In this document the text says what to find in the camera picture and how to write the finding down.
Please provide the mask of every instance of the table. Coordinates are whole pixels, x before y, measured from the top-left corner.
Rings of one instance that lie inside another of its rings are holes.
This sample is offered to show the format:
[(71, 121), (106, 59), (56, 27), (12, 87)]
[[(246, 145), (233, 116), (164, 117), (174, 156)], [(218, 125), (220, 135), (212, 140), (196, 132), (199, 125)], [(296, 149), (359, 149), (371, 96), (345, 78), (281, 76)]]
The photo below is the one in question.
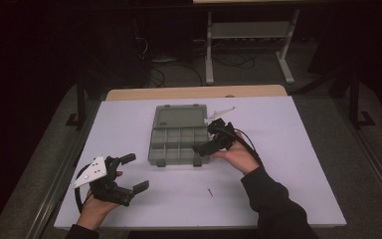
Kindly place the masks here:
[[(280, 88), (249, 86), (110, 92), (97, 113), (75, 176), (96, 156), (123, 156), (134, 152), (137, 160), (121, 168), (124, 174), (116, 182), (119, 186), (131, 188), (149, 180), (150, 188), (136, 195), (129, 207), (112, 211), (101, 227), (150, 230), (257, 226), (258, 214), (251, 210), (240, 182), (242, 173), (226, 161), (217, 158), (202, 167), (167, 165), (163, 168), (152, 166), (147, 161), (156, 106), (192, 104), (205, 104), (208, 115), (236, 107), (237, 110), (225, 116), (224, 120), (231, 121), (249, 135), (267, 172), (286, 186), (290, 198), (306, 210), (308, 223), (326, 227), (345, 225), (293, 100)], [(250, 93), (242, 97), (245, 90)], [(279, 92), (278, 96), (272, 97), (273, 90)], [(145, 93), (143, 100), (137, 99), (138, 92)], [(167, 92), (176, 92), (182, 99), (174, 99)], [(200, 92), (200, 95), (190, 99), (192, 92)], [(266, 96), (255, 97), (256, 92)], [(85, 198), (87, 188), (82, 188), (82, 198)], [(74, 191), (68, 189), (55, 226), (69, 228), (78, 217)]]

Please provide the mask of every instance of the gray compartment box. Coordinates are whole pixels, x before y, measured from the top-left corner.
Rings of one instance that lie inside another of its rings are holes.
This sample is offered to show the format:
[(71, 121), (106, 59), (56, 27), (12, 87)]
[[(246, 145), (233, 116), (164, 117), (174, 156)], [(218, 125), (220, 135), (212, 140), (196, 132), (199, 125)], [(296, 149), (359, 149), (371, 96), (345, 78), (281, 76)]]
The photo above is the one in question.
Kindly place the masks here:
[(209, 162), (209, 156), (194, 153), (193, 146), (209, 140), (205, 105), (159, 106), (154, 116), (148, 160), (151, 165), (193, 164)]

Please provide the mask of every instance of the white metal frame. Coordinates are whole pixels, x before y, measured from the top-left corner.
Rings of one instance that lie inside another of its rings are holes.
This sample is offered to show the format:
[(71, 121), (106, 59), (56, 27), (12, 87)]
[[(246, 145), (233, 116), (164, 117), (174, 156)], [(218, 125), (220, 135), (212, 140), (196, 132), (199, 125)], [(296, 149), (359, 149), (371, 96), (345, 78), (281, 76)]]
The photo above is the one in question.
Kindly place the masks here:
[(212, 12), (208, 13), (207, 20), (207, 53), (206, 53), (206, 84), (213, 85), (212, 39), (228, 38), (284, 38), (285, 43), (280, 51), (276, 52), (279, 65), (288, 84), (294, 79), (287, 65), (287, 49), (296, 26), (299, 9), (293, 11), (290, 21), (258, 22), (258, 23), (213, 23)]

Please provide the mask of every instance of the sleeve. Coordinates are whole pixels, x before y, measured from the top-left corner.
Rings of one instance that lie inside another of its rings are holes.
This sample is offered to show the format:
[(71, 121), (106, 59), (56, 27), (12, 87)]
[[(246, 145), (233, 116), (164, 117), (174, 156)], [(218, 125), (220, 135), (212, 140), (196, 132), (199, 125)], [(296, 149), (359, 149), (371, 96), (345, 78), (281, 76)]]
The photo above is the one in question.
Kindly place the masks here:
[(291, 201), (287, 189), (259, 168), (242, 178), (250, 206), (259, 213), (262, 238), (318, 238), (306, 221), (302, 207)]
[(73, 224), (65, 239), (97, 239), (98, 233), (85, 227)]

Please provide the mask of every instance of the cable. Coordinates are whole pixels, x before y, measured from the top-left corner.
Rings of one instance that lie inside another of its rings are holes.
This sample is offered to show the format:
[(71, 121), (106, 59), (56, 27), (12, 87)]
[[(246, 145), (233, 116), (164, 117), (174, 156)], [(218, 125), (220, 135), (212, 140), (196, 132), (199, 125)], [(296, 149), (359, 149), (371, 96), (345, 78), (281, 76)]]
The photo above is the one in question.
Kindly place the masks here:
[(242, 130), (237, 129), (237, 128), (234, 128), (234, 130), (239, 131), (241, 134), (243, 134), (243, 135), (247, 138), (247, 140), (250, 142), (250, 144), (251, 144), (251, 146), (253, 147), (253, 149), (256, 150), (256, 148), (255, 148), (254, 145), (253, 145), (253, 142), (252, 142), (251, 139), (247, 136), (246, 133), (244, 133)]
[(93, 194), (90, 192), (90, 194), (86, 197), (85, 202), (83, 202), (82, 207), (84, 207), (84, 205), (86, 204), (87, 200), (89, 200), (89, 198), (90, 198), (92, 195), (93, 195)]
[[(77, 178), (76, 179), (79, 179), (80, 175), (82, 175), (82, 173), (89, 167), (90, 165), (87, 164), (86, 166), (84, 166), (80, 171), (79, 173), (77, 174)], [(77, 187), (74, 191), (74, 194), (76, 196), (76, 202), (77, 202), (77, 207), (79, 208), (79, 212), (82, 213), (83, 211), (83, 203), (82, 203), (82, 196), (80, 195), (80, 188)]]
[(195, 74), (198, 77), (198, 80), (200, 81), (200, 87), (203, 87), (203, 79), (201, 78), (201, 76), (197, 72), (197, 70), (195, 70), (194, 68), (192, 68), (190, 66), (186, 66), (186, 65), (178, 65), (178, 64), (176, 64), (176, 65), (162, 65), (162, 66), (154, 67), (153, 70), (155, 70), (156, 68), (165, 68), (165, 67), (184, 67), (184, 68), (188, 68), (188, 69), (192, 70), (193, 72), (195, 72)]
[[(156, 71), (158, 72), (161, 76), (162, 76), (162, 79), (157, 79), (155, 78), (152, 74), (151, 74), (151, 71)], [(165, 82), (165, 75), (163, 74), (163, 72), (155, 69), (155, 68), (152, 68), (150, 69), (149, 71), (149, 77), (151, 79), (151, 82), (155, 85), (156, 88), (160, 88), (160, 87), (166, 87), (164, 82)]]
[[(241, 62), (234, 62), (230, 59), (228, 59), (228, 53), (226, 54), (226, 57), (222, 58), (221, 56), (219, 55), (212, 55), (212, 58), (219, 64), (221, 65), (224, 65), (224, 66), (227, 66), (227, 67), (236, 67), (236, 68), (240, 68), (240, 69), (251, 69), (255, 66), (256, 64), (256, 61), (255, 61), (255, 58), (257, 57), (257, 55), (254, 55), (250, 58), (246, 58), (243, 51), (241, 50), (240, 48), (240, 44), (239, 43), (234, 43), (233, 41), (226, 41), (226, 47), (227, 48), (230, 48), (232, 45), (237, 48), (237, 51), (238, 53), (235, 54), (236, 56), (242, 58), (242, 61)], [(245, 64), (251, 62), (252, 64), (249, 66), (249, 67), (244, 67)]]
[(250, 155), (256, 160), (256, 162), (259, 163), (260, 166), (263, 166), (262, 160), (259, 157), (259, 154), (256, 152), (255, 148), (251, 148), (242, 138), (238, 137), (234, 133), (230, 133), (222, 128), (215, 127), (214, 128), (217, 131), (220, 131), (222, 133), (225, 133), (229, 136), (232, 136), (236, 141), (238, 141), (240, 144), (244, 146), (244, 148), (250, 153)]
[(198, 48), (198, 49), (193, 50), (193, 51), (199, 52), (199, 51), (202, 51), (202, 50), (205, 51), (207, 49), (207, 42), (206, 42), (206, 40), (204, 40), (204, 39), (194, 40), (194, 44), (195, 43), (201, 43), (201, 42), (204, 43), (204, 45), (202, 47)]
[(147, 50), (148, 50), (148, 42), (147, 42), (147, 40), (145, 40), (144, 38), (139, 38), (139, 37), (136, 37), (135, 40), (138, 40), (138, 42), (139, 42), (139, 41), (144, 41), (144, 43), (145, 43), (145, 48), (144, 48), (144, 50), (142, 51), (141, 56), (138, 55), (139, 58), (141, 58), (141, 60), (144, 60), (144, 58), (145, 58), (145, 53), (146, 53)]

